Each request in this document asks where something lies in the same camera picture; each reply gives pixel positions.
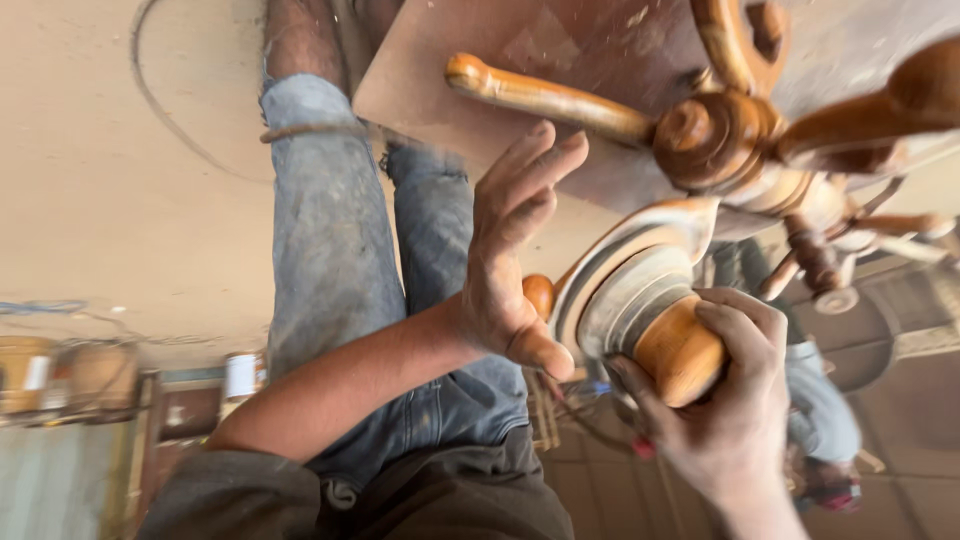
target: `concrete floor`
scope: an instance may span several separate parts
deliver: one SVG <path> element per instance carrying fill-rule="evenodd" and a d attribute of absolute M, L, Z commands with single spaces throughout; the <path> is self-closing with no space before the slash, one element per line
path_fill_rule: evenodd
<path fill-rule="evenodd" d="M 141 37 L 143 73 L 164 114 L 242 176 L 198 158 L 147 106 L 129 60 L 138 6 L 5 7 L 0 301 L 89 307 L 0 316 L 0 333 L 136 332 L 155 343 L 144 365 L 212 364 L 262 347 L 272 315 L 273 172 L 257 141 L 263 0 L 161 0 Z M 921 171 L 891 209 L 960 213 L 960 190 L 934 189 L 958 167 L 954 158 Z M 524 270 L 559 277 L 617 219 L 562 196 L 524 251 Z"/>

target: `jeans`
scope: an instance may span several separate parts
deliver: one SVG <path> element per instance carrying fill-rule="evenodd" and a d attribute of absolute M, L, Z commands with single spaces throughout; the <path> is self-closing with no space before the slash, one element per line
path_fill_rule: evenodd
<path fill-rule="evenodd" d="M 347 97 L 309 74 L 272 82 L 261 106 L 271 129 L 360 125 Z M 455 160 L 420 146 L 388 149 L 402 287 L 383 190 L 364 137 L 286 137 L 273 143 L 273 162 L 276 299 L 267 353 L 270 380 L 463 287 L 473 192 Z M 526 395 L 520 368 L 502 356 L 487 356 L 380 407 L 307 467 L 359 492 L 410 452 L 501 444 L 507 431 L 529 423 Z"/>

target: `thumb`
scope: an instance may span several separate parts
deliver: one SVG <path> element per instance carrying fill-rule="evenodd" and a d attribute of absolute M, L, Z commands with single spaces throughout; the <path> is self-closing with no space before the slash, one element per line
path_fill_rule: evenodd
<path fill-rule="evenodd" d="M 620 380 L 647 420 L 647 435 L 656 442 L 671 436 L 679 427 L 680 418 L 657 395 L 654 380 L 636 362 L 617 356 L 608 365 L 620 376 Z"/>
<path fill-rule="evenodd" d="M 556 380 L 573 376 L 573 356 L 551 337 L 546 323 L 539 318 L 514 337 L 506 357 L 520 365 L 540 368 Z"/>

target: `blue jeans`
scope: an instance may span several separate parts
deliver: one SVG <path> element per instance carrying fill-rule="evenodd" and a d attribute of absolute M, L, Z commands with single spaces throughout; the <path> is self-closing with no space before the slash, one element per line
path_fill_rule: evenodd
<path fill-rule="evenodd" d="M 360 125 L 347 97 L 309 74 L 273 83 L 261 105 L 272 129 L 311 122 Z M 273 161 L 271 380 L 463 287 L 473 193 L 456 160 L 426 147 L 389 148 L 402 287 L 384 194 L 364 137 L 283 138 L 273 143 Z M 380 407 L 307 466 L 360 491 L 410 452 L 500 444 L 508 430 L 529 423 L 526 394 L 520 368 L 488 356 Z"/>

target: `label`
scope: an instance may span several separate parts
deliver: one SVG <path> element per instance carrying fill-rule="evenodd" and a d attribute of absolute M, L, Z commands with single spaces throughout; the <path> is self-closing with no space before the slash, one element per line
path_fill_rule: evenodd
<path fill-rule="evenodd" d="M 49 356 L 34 356 L 27 364 L 27 377 L 23 380 L 24 390 L 39 390 L 47 385 L 47 372 L 50 371 Z"/>
<path fill-rule="evenodd" d="M 256 355 L 227 358 L 227 380 L 224 394 L 228 398 L 250 396 L 256 392 Z"/>

